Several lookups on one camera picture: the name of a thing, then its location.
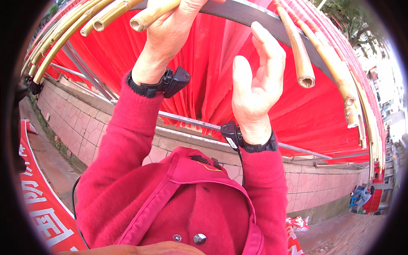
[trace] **person sitting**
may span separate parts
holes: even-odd
[[[375,188],[371,186],[370,191],[367,190],[367,187],[357,186],[354,192],[350,193],[351,196],[357,197],[356,206],[362,206],[370,199],[371,195],[374,194]]]

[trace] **label sticker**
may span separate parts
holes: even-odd
[[[237,148],[238,148],[238,147],[235,145],[234,141],[233,141],[231,138],[225,137],[225,139],[228,141],[228,143],[231,145],[231,147],[232,147],[233,149],[237,149]]]

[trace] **wrist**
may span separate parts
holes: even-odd
[[[268,116],[258,122],[252,122],[250,125],[240,125],[239,127],[242,138],[247,144],[264,145],[269,141],[272,134]]]
[[[155,57],[151,50],[145,47],[132,69],[132,79],[137,85],[156,84],[166,71],[168,63],[169,61],[163,58]]]

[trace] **cap snap button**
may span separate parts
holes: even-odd
[[[176,242],[180,242],[181,241],[181,236],[180,235],[174,235],[173,236],[173,241],[176,241]]]
[[[196,235],[193,237],[193,242],[194,242],[196,245],[206,244],[206,243],[207,243],[207,237],[206,237],[204,234],[196,234]]]

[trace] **red sweater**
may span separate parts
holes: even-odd
[[[106,129],[97,159],[78,184],[77,223],[91,248],[117,244],[169,164],[142,166],[149,154],[163,94],[146,98],[122,84],[119,102]],[[245,189],[255,207],[265,243],[262,254],[287,254],[286,179],[279,151],[242,151]],[[248,233],[248,206],[235,188],[205,183],[182,185],[159,213],[140,245],[172,240],[207,255],[241,254]],[[197,246],[195,234],[207,236]]]

